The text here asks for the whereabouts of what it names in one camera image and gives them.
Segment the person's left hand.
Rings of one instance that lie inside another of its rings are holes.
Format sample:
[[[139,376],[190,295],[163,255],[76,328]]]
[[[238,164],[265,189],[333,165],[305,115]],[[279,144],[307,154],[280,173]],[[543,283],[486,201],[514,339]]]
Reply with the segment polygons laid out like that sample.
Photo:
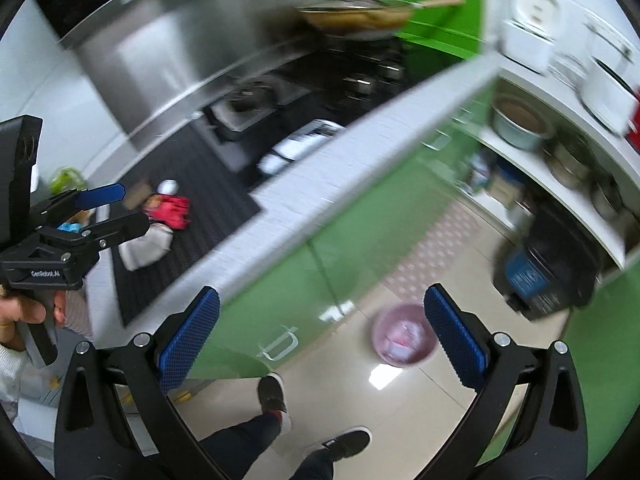
[[[0,344],[3,347],[24,351],[25,344],[16,324],[18,322],[40,324],[45,317],[46,308],[40,302],[1,287]]]

